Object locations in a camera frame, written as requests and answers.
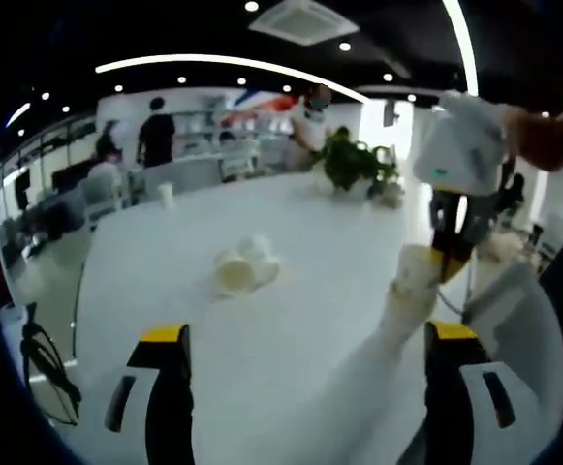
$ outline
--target office desk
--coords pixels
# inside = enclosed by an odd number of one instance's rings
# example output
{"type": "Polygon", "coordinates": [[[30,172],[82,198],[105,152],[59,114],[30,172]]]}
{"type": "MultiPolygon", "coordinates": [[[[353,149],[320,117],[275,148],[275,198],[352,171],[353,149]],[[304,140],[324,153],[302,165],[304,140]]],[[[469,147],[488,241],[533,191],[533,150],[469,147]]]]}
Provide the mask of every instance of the office desk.
{"type": "MultiPolygon", "coordinates": [[[[250,465],[241,456],[244,441],[325,385],[373,332],[399,248],[416,227],[411,209],[323,197],[310,174],[181,195],[174,211],[152,201],[104,218],[78,301],[85,402],[94,402],[94,388],[126,364],[142,331],[187,322],[197,464],[250,465]],[[250,295],[219,297],[211,281],[215,254],[252,233],[273,242],[283,262],[279,277],[250,295]]],[[[445,289],[455,305],[464,298],[464,274],[445,289]]],[[[444,307],[436,312],[455,320],[444,307]]],[[[371,459],[360,463],[394,463],[422,422],[421,331],[406,347],[398,376],[395,402],[365,451],[371,459]]],[[[124,447],[135,445],[125,439],[124,447]]]]}

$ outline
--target potted plant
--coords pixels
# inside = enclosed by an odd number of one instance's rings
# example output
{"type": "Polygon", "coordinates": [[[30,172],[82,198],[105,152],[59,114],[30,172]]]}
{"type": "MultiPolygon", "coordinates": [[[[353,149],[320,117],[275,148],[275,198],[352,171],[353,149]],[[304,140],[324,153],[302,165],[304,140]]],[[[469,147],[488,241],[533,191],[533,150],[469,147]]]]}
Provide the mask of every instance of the potted plant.
{"type": "Polygon", "coordinates": [[[328,138],[318,154],[319,166],[335,190],[350,191],[361,180],[367,181],[365,194],[375,197],[398,177],[392,150],[385,146],[370,149],[364,142],[353,142],[346,132],[328,138]]]}

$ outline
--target white paper cup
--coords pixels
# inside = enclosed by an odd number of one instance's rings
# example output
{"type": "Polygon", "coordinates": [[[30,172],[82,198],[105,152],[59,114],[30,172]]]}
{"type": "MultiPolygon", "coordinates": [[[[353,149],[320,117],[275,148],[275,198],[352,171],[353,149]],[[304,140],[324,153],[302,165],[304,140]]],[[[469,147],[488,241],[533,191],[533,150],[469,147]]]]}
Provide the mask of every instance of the white paper cup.
{"type": "Polygon", "coordinates": [[[225,295],[240,295],[257,285],[253,266],[236,252],[221,252],[214,258],[214,279],[225,295]]]}
{"type": "Polygon", "coordinates": [[[165,182],[158,186],[158,190],[161,193],[161,199],[165,208],[173,210],[173,185],[170,182],[165,182]]]}
{"type": "Polygon", "coordinates": [[[272,254],[272,245],[267,237],[245,237],[238,243],[237,252],[251,264],[259,286],[270,283],[279,274],[281,265],[279,259],[272,254]]]}
{"type": "Polygon", "coordinates": [[[263,256],[249,261],[253,268],[255,280],[258,286],[263,286],[276,279],[281,270],[279,259],[272,256],[263,256]]]}
{"type": "Polygon", "coordinates": [[[246,260],[260,260],[272,255],[272,245],[267,237],[252,235],[240,240],[237,252],[246,260]]]}

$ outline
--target chair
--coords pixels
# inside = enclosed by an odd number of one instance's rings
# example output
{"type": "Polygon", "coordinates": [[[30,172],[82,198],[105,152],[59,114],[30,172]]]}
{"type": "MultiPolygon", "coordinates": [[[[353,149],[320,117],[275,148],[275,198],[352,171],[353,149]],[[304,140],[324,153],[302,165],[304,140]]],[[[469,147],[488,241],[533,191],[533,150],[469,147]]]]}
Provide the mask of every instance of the chair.
{"type": "Polygon", "coordinates": [[[166,182],[172,184],[176,194],[221,184],[221,172],[216,158],[183,160],[147,168],[143,178],[148,200],[160,198],[158,186],[166,182]]]}
{"type": "Polygon", "coordinates": [[[87,177],[79,182],[78,189],[85,205],[85,224],[91,231],[103,216],[122,207],[122,199],[113,196],[113,179],[110,174],[87,177]]]}
{"type": "Polygon", "coordinates": [[[249,175],[259,165],[260,145],[257,140],[225,142],[220,153],[221,175],[224,179],[249,175]]]}

